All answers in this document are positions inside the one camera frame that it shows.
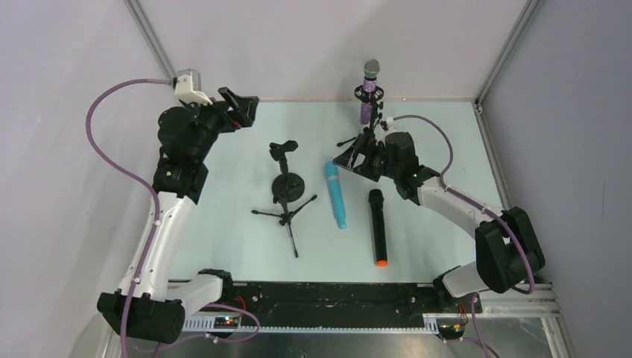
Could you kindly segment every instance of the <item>tripod microphone stand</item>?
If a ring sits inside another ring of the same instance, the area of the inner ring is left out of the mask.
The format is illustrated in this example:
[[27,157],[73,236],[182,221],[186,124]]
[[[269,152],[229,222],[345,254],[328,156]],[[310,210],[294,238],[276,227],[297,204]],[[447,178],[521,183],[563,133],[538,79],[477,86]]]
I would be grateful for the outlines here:
[[297,148],[298,143],[294,140],[289,140],[283,144],[270,143],[270,155],[274,161],[279,162],[279,166],[281,167],[281,174],[272,182],[272,202],[275,204],[281,204],[283,214],[263,213],[257,210],[252,210],[251,212],[255,215],[265,215],[279,218],[279,224],[281,226],[288,225],[288,232],[292,242],[292,248],[294,249],[294,256],[296,258],[298,258],[298,250],[296,248],[296,243],[294,242],[294,234],[292,233],[292,219],[307,204],[316,200],[318,197],[318,195],[312,196],[308,201],[294,211],[289,211],[288,209],[288,203],[298,200],[305,192],[305,181],[299,175],[290,173],[288,159],[285,157],[285,153],[295,151]]

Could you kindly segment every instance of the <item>black microphone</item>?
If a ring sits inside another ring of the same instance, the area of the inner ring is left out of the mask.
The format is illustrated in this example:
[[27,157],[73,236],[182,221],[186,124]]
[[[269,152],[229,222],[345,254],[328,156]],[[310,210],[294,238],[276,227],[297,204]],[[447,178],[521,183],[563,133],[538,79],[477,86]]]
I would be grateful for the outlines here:
[[384,227],[384,196],[380,189],[369,192],[371,221],[373,224],[373,253],[377,266],[388,266],[386,256],[386,229]]

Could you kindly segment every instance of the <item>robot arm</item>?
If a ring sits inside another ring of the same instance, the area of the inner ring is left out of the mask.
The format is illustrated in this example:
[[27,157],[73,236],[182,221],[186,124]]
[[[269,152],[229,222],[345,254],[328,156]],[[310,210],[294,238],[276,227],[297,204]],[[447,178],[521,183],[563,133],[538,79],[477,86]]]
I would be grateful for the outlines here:
[[[229,275],[205,269],[177,289],[168,289],[168,275],[180,234],[198,204],[209,172],[204,158],[219,134],[250,127],[255,120],[257,97],[239,97],[226,87],[218,92],[224,101],[215,101],[201,92],[199,74],[194,70],[179,72],[174,79],[174,94],[185,107],[172,107],[158,119],[162,146],[153,188],[158,193],[160,220],[154,222],[151,203],[145,230],[125,276],[113,294],[101,293],[97,303],[97,309],[117,333],[132,280],[136,281],[136,288],[127,334],[162,343],[175,341],[186,317],[217,301],[223,286],[232,287]],[[141,274],[135,278],[153,225],[157,226],[154,240],[142,263]]]
[[[484,208],[480,210],[480,207],[461,200],[448,191],[449,185],[441,185],[438,172],[419,164],[409,133],[395,131],[391,119],[380,125],[384,133],[379,139],[376,139],[372,125],[364,128],[351,147],[333,162],[374,181],[378,181],[381,176],[393,179],[397,192],[404,200],[436,211],[474,238],[476,261],[454,268],[435,279],[433,284],[440,291],[451,298],[483,289],[503,293],[527,278],[526,267],[514,244],[506,243],[503,239],[508,233],[487,210],[507,222],[516,234],[533,271],[544,266],[540,244],[524,210],[519,207],[502,210],[473,199]],[[360,154],[364,160],[356,163]]]

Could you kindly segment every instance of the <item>light blue tabletop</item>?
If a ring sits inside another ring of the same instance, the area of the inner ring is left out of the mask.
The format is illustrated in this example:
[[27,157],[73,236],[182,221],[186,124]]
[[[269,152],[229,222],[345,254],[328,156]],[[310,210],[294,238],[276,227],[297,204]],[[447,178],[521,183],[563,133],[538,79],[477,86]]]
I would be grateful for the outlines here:
[[[223,269],[234,280],[311,282],[431,282],[442,272],[474,260],[474,242],[437,213],[403,201],[392,180],[379,183],[340,170],[347,229],[340,230],[327,192],[324,164],[345,147],[361,125],[356,102],[261,103],[253,127],[221,134],[209,155],[209,176],[197,209],[180,239],[170,278],[190,279],[201,269]],[[500,205],[481,134],[469,102],[389,102],[384,117],[420,114],[436,121],[452,141],[455,159],[446,179],[490,204]],[[448,151],[434,128],[416,120],[396,122],[413,136],[420,162],[437,171]],[[288,153],[290,172],[306,183],[305,194],[289,204],[318,199],[292,220],[300,258],[294,258],[286,227],[252,209],[281,213],[272,204],[272,180],[279,164],[270,142],[298,141]],[[368,193],[384,193],[388,267],[376,267],[371,245]]]

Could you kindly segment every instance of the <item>round stand base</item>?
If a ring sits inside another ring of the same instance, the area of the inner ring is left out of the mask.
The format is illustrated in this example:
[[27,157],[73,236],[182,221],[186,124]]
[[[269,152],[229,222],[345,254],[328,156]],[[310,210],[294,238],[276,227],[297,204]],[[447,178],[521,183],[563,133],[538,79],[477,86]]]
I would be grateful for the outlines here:
[[[287,187],[287,198],[285,198],[285,188]],[[287,180],[283,174],[279,175],[272,182],[273,202],[285,199],[288,203],[298,200],[305,192],[305,181],[295,173],[288,173]]]

